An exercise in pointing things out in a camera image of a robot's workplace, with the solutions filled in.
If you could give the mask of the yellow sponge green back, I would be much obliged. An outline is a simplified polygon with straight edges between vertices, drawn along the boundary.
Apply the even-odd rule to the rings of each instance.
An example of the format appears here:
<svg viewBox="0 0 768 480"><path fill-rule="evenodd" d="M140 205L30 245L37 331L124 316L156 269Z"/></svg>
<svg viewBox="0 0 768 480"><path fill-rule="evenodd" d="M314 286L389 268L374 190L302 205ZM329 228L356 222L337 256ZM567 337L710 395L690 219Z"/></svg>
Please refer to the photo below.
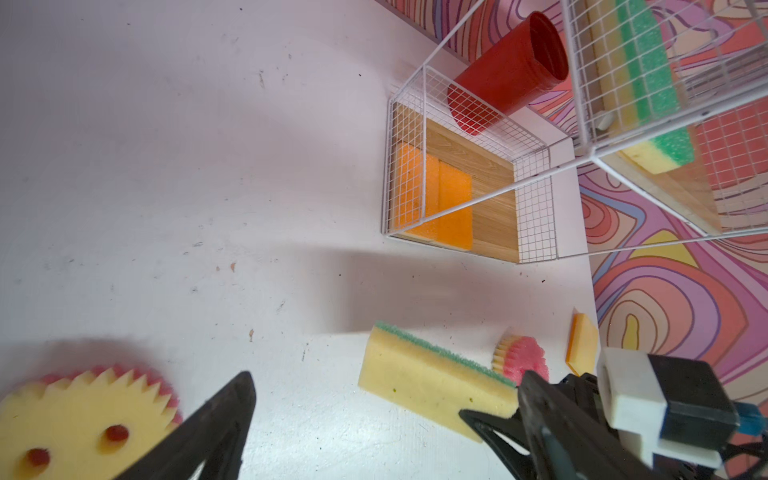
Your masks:
<svg viewBox="0 0 768 480"><path fill-rule="evenodd" d="M358 386L475 442L460 411L507 419L518 409L512 381L383 322L371 330Z"/></svg>

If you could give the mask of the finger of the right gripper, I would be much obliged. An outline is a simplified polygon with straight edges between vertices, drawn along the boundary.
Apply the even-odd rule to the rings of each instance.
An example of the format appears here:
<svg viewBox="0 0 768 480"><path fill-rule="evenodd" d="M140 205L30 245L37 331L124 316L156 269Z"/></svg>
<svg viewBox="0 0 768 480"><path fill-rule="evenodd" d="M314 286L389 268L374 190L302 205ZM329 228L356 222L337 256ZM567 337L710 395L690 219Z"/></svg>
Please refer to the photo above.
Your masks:
<svg viewBox="0 0 768 480"><path fill-rule="evenodd" d="M459 417L491 448L515 479L537 478L520 412L502 418L462 409Z"/></svg>

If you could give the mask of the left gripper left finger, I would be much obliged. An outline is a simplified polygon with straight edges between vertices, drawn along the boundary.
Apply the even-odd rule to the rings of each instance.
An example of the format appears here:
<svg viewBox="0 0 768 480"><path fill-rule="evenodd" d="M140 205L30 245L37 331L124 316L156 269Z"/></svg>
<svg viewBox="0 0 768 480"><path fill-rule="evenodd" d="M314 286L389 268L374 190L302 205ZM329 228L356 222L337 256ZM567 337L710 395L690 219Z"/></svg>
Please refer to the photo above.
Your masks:
<svg viewBox="0 0 768 480"><path fill-rule="evenodd" d="M120 479L236 479L256 407L250 372L242 371Z"/></svg>

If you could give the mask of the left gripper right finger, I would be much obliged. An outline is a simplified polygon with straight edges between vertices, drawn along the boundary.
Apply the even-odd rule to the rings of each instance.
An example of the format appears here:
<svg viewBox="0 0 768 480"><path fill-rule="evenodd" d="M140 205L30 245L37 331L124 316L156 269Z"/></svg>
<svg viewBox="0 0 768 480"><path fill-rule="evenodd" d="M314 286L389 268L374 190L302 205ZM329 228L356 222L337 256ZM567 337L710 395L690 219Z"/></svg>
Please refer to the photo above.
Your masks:
<svg viewBox="0 0 768 480"><path fill-rule="evenodd" d="M520 413L541 479L657 479L659 475L609 433L597 413L596 377L567 376L553 385L524 374Z"/></svg>

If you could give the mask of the white wire wooden shelf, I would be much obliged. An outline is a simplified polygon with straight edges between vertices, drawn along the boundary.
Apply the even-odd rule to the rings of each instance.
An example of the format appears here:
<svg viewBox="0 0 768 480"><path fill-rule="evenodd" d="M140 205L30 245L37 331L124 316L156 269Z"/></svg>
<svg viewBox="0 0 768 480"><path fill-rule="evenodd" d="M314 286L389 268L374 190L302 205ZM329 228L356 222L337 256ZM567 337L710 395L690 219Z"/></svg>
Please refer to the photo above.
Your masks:
<svg viewBox="0 0 768 480"><path fill-rule="evenodd" d="M586 7L589 1L396 1L393 9L463 61L425 60L388 105L382 230L430 247L536 263L581 256L577 174L593 167L672 217L698 241L767 231L767 5L644 1L658 22L680 110L611 137ZM472 136L454 120L449 85L532 12L556 27L567 79ZM390 228L400 142L438 158L436 241Z"/></svg>

